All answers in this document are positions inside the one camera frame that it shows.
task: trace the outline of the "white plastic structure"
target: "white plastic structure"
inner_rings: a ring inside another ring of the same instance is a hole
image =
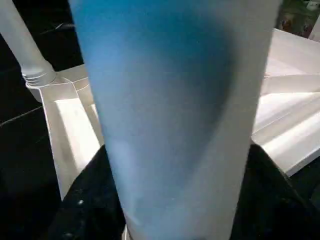
[[[309,39],[320,43],[320,16],[313,26]]]
[[[20,64],[28,86],[44,86],[56,73],[41,55],[12,0],[0,1],[0,33]]]
[[[320,156],[320,43],[275,29],[252,139],[291,176]]]

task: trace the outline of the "black surface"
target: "black surface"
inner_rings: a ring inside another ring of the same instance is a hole
[[[43,56],[60,71],[83,63],[66,0],[16,0]],[[37,239],[61,203],[42,105],[0,36],[0,239]]]
[[[320,210],[320,157],[291,177],[297,191]]]

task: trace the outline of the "blue cylinder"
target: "blue cylinder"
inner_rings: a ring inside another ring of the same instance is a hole
[[[70,0],[134,240],[229,238],[245,158],[229,180],[227,167],[239,160],[217,150],[224,139],[216,133],[237,51],[209,10],[217,2]]]

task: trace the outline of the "white plastic tube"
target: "white plastic tube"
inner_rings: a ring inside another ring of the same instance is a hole
[[[134,240],[229,239],[278,3],[70,0]]]
[[[55,79],[56,73],[41,55],[12,0],[0,1],[0,33],[30,86],[43,86]]]

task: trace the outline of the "plastic pipe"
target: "plastic pipe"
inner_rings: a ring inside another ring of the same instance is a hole
[[[69,2],[132,239],[229,239],[279,1]]]
[[[43,86],[55,79],[55,71],[41,55],[12,0],[0,1],[0,33],[19,62],[28,85]]]

